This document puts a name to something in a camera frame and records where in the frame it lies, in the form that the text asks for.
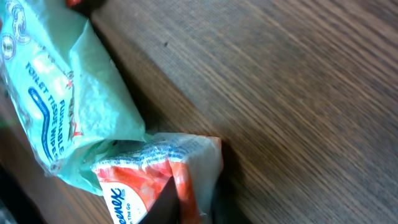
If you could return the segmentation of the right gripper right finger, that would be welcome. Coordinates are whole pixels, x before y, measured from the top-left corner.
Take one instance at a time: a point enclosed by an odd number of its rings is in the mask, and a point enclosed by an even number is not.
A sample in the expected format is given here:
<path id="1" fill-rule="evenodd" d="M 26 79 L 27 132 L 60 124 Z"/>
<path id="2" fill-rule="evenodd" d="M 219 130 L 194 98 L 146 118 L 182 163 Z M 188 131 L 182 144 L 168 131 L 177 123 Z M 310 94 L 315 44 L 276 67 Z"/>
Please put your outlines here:
<path id="1" fill-rule="evenodd" d="M 251 224 L 237 204 L 235 188 L 228 176 L 221 174 L 215 185 L 211 201 L 214 224 Z"/>

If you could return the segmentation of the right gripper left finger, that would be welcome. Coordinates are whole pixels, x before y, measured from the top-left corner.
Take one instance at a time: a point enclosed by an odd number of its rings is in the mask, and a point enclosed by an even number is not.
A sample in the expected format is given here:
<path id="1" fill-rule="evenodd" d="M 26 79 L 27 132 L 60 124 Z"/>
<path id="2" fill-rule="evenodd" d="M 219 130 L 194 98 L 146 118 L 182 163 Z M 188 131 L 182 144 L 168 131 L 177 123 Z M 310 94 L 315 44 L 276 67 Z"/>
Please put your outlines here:
<path id="1" fill-rule="evenodd" d="M 140 224 L 177 224 L 180 221 L 180 202 L 174 178 L 171 177 L 162 189 Z"/>

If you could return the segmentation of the red white snack packet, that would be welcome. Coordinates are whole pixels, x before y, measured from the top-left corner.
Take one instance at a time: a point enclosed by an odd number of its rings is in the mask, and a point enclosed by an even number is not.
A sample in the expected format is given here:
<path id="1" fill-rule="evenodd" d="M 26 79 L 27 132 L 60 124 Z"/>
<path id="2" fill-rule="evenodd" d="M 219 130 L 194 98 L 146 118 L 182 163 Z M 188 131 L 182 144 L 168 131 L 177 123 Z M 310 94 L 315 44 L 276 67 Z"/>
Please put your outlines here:
<path id="1" fill-rule="evenodd" d="M 211 200 L 223 170 L 221 139 L 186 133 L 157 133 L 143 144 L 120 141 L 119 152 L 94 163 L 114 223 L 147 217 L 173 180 L 181 223 L 211 223 Z"/>

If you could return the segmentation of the teal tissue packet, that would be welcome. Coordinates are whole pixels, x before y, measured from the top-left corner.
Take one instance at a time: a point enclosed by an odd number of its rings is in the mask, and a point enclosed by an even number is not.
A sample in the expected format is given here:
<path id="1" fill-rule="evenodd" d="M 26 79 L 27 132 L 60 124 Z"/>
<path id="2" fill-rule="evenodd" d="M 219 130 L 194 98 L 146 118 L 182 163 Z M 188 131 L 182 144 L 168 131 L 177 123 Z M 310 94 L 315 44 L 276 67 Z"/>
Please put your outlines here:
<path id="1" fill-rule="evenodd" d="M 37 162 L 101 195 L 91 166 L 145 124 L 89 19 L 63 1 L 1 2 L 1 80 Z"/>

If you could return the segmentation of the red stick packet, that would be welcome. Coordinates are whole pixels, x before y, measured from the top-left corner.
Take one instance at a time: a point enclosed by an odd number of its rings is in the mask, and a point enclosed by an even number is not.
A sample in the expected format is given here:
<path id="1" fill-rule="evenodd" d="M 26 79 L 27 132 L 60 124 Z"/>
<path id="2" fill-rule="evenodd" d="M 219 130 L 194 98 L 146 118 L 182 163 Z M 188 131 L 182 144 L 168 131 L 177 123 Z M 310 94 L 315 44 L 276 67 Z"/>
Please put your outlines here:
<path id="1" fill-rule="evenodd" d="M 81 3 L 81 0 L 65 0 L 65 3 L 68 7 L 74 7 Z"/>

